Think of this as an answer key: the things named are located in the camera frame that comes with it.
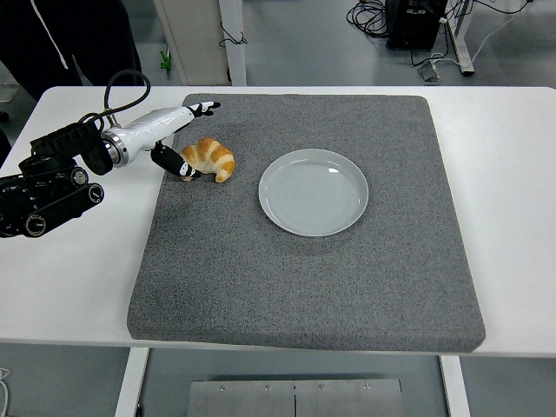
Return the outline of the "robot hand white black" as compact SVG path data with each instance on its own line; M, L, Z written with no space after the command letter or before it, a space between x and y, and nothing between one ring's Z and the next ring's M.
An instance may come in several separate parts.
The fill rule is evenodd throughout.
M201 174L213 173L213 168L208 164L196 162L195 159L188 162L184 156L164 145L162 140L177 133L197 117L212 116L213 109L220 106L219 102L204 102L157 109L122 129L113 129L113 142L119 153L119 161L115 162L115 166L121 168L129 165L140 151L149 151L151 160L172 175L196 178Z

